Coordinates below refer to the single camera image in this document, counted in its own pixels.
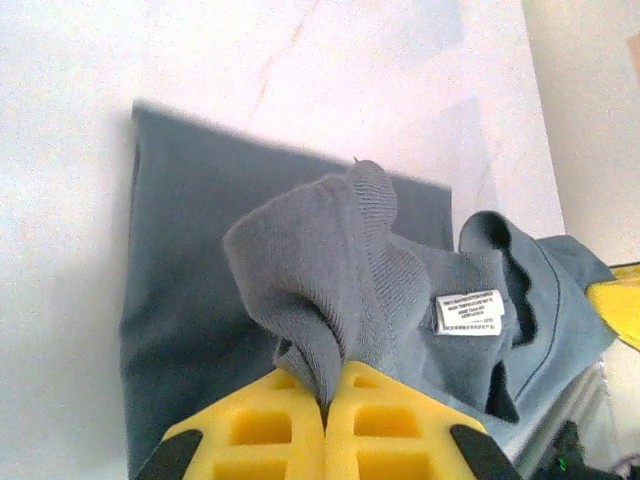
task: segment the folded gray garment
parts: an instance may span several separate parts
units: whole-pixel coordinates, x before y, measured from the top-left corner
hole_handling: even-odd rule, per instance
[[[120,327],[129,472],[168,427],[273,369],[277,339],[248,316],[222,250],[239,218],[345,167],[145,105],[137,130]],[[451,250],[451,192],[394,177],[394,231]]]
[[[393,186],[372,162],[281,195],[224,248],[251,317],[280,337],[275,364],[331,402],[359,360],[478,418],[499,443],[613,341],[584,295],[611,273],[571,237],[533,240],[493,212],[463,227],[460,253],[391,232]],[[497,336],[440,336],[435,299],[497,289]]]

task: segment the yellow object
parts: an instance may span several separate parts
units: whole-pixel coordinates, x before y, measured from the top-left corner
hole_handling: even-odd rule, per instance
[[[324,427],[314,396],[276,370],[174,425],[204,435],[183,480],[324,479]]]
[[[612,271],[617,279],[590,285],[587,297],[620,340],[640,350],[640,264]]]
[[[184,480],[474,480],[449,429],[476,420],[349,362],[326,433],[312,394],[276,370],[174,425],[202,440]]]
[[[359,362],[329,410],[327,480],[475,480],[449,429],[477,420]]]

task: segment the fabric fold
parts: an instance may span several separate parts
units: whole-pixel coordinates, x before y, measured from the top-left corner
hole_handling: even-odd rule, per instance
[[[495,212],[460,252],[391,232],[393,187],[373,162],[284,194],[224,237],[250,316],[282,337],[275,364],[327,406],[359,360],[482,421],[499,442],[613,341],[584,290],[607,267],[570,237],[536,241]],[[438,296],[498,290],[496,336],[435,331]]]

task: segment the marble surface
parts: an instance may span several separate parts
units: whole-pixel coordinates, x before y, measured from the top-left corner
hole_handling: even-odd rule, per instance
[[[123,478],[117,322],[142,98],[563,232],[520,2],[0,10],[0,477]]]

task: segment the white label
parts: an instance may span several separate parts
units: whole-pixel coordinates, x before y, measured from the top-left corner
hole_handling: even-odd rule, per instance
[[[498,290],[436,298],[438,335],[500,335],[504,303]]]

